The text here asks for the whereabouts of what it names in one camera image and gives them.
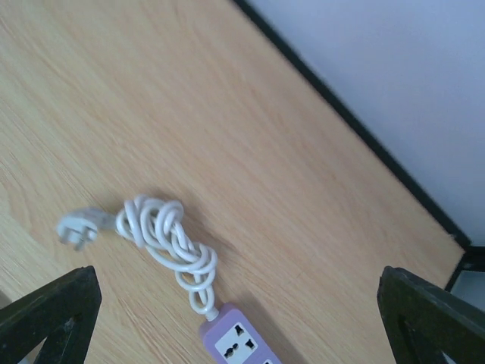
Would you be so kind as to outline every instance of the socket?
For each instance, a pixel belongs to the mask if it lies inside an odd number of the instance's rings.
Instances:
[[[214,321],[203,323],[199,335],[217,364],[281,364],[249,320],[232,303],[224,304]]]

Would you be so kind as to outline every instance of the electrical outlet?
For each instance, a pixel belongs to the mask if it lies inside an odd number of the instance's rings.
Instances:
[[[281,364],[244,314],[224,304],[214,321],[204,322],[199,334],[217,364]]]
[[[228,364],[244,364],[258,349],[258,343],[241,322],[237,322],[217,343],[215,348]]]

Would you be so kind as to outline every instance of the white plug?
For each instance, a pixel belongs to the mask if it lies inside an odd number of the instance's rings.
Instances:
[[[63,244],[72,243],[81,250],[94,241],[99,230],[114,230],[116,216],[94,207],[74,210],[58,223],[57,232]]]

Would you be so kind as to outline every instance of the wooden table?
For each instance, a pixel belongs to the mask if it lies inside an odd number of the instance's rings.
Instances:
[[[66,212],[151,193],[213,246],[215,290],[285,363],[392,362],[385,265],[443,286],[461,250],[227,0],[0,4],[0,290],[94,265],[87,362],[211,363],[173,273]]]

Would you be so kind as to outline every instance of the white wall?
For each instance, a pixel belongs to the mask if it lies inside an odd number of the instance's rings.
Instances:
[[[248,2],[485,245],[485,2]]]

